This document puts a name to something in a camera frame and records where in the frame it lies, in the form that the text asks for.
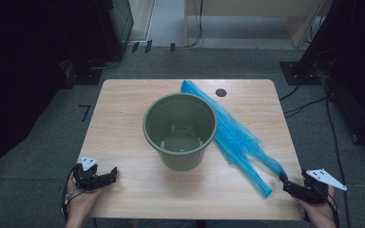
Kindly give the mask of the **black stand base plate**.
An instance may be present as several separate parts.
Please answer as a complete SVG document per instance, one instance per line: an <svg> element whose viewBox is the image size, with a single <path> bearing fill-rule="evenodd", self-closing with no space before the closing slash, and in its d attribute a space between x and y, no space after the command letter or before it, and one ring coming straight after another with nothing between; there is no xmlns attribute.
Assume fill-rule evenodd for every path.
<svg viewBox="0 0 365 228"><path fill-rule="evenodd" d="M77 72L72 69L67 75L66 86L96 86L101 75L101 69L89 69L84 72Z"/></svg>
<svg viewBox="0 0 365 228"><path fill-rule="evenodd" d="M301 69L298 62L280 62L279 65L289 86L320 85L320 79L314 75L313 67Z"/></svg>

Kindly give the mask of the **blue plastic bag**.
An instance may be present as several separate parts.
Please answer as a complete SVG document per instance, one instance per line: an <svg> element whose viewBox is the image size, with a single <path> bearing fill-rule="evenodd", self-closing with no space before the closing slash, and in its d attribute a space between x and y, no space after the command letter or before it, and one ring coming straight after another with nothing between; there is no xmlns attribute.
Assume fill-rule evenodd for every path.
<svg viewBox="0 0 365 228"><path fill-rule="evenodd" d="M247 156L253 156L268 167L277 177L285 173L282 165L268 156L261 147L261 141L238 122L225 108L210 98L191 81L184 80L181 92L196 95L207 101L214 109L217 120L217 132L214 141L228 163L236 165L255 185L261 195L268 198L272 188L260 177Z"/></svg>

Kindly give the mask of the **person's grey trousers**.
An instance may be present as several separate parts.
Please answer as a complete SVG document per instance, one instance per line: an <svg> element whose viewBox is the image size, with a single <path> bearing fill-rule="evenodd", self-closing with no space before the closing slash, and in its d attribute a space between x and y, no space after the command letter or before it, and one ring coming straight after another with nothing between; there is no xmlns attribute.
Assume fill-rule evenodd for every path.
<svg viewBox="0 0 365 228"><path fill-rule="evenodd" d="M269 228L261 220L138 219L134 228Z"/></svg>

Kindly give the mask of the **person's left hand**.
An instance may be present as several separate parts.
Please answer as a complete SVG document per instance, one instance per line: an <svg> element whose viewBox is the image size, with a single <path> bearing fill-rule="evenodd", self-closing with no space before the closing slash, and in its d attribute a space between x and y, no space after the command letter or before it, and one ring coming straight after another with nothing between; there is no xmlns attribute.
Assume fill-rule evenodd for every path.
<svg viewBox="0 0 365 228"><path fill-rule="evenodd" d="M97 199L103 194L104 189L82 193L70 180L67 184L67 191L72 191L72 201L68 204L66 228L84 228Z"/></svg>

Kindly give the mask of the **black tape corner mark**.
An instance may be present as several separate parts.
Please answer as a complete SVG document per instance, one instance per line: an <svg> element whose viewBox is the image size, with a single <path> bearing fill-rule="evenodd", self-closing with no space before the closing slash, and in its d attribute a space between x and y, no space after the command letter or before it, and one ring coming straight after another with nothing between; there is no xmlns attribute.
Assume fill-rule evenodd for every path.
<svg viewBox="0 0 365 228"><path fill-rule="evenodd" d="M78 106L81 107L85 111L83 118L82 118L82 122L84 122L86 120L87 114L91 108L91 105L90 104L79 104Z"/></svg>

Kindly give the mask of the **person's right hand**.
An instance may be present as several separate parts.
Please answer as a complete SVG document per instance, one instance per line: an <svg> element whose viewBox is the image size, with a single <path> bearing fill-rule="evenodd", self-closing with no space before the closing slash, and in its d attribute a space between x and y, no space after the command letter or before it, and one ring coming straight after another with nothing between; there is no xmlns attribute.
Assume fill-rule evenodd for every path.
<svg viewBox="0 0 365 228"><path fill-rule="evenodd" d="M328 186L328 203L314 205L301 199L295 198L299 204L299 212L303 219L310 220L310 228L336 228L335 207L335 188Z"/></svg>

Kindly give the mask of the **light wooden desk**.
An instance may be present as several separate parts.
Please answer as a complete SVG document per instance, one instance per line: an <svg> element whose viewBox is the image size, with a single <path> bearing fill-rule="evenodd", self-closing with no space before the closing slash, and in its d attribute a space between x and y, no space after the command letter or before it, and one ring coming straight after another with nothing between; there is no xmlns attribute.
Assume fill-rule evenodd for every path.
<svg viewBox="0 0 365 228"><path fill-rule="evenodd" d="M188 17L280 17L295 48L299 48L318 16L326 16L334 0L183 0L184 44L188 45Z"/></svg>

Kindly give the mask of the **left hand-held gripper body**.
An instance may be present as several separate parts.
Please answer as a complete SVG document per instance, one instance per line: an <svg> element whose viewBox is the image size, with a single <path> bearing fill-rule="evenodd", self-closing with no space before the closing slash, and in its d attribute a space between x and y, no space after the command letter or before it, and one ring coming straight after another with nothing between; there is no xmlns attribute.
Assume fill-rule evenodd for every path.
<svg viewBox="0 0 365 228"><path fill-rule="evenodd" d="M97 168L98 161L96 159L82 157L81 161L76 164L76 169L73 171L76 186L86 191L97 189Z"/></svg>

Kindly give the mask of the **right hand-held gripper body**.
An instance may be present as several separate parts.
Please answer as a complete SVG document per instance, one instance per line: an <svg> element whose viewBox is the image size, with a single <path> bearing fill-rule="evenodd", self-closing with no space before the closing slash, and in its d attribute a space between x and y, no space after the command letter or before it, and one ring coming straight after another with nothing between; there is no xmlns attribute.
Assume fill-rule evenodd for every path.
<svg viewBox="0 0 365 228"><path fill-rule="evenodd" d="M328 187L332 186L342 191L347 190L347 186L334 178L325 169L303 170L301 175L304 180L306 194L302 200L311 204L323 204L328 199Z"/></svg>

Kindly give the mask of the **black slanted stand post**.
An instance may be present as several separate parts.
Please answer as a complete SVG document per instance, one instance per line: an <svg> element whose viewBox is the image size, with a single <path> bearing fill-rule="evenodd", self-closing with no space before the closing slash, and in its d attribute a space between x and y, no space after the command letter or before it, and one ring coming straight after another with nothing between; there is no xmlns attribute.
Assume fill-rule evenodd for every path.
<svg viewBox="0 0 365 228"><path fill-rule="evenodd" d="M333 59L352 34L356 0L333 0L320 29L298 61L298 76L308 73L318 60Z"/></svg>

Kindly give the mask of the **green plastic bin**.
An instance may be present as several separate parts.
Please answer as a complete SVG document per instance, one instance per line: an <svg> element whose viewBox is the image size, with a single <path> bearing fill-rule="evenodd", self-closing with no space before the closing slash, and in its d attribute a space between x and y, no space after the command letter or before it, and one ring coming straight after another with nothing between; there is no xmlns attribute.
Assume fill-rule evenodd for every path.
<svg viewBox="0 0 365 228"><path fill-rule="evenodd" d="M175 171L189 171L201 163L217 126L211 105L188 93L162 97L147 109L143 119L145 139L164 165Z"/></svg>

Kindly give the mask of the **dark glass cabinet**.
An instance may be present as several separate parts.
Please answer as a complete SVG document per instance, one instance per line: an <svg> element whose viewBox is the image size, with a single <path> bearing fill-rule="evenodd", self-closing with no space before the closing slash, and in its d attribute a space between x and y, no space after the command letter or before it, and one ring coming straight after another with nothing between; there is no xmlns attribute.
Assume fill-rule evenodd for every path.
<svg viewBox="0 0 365 228"><path fill-rule="evenodd" d="M109 0L110 12L117 31L120 54L125 54L129 36L134 24L129 0Z"/></svg>

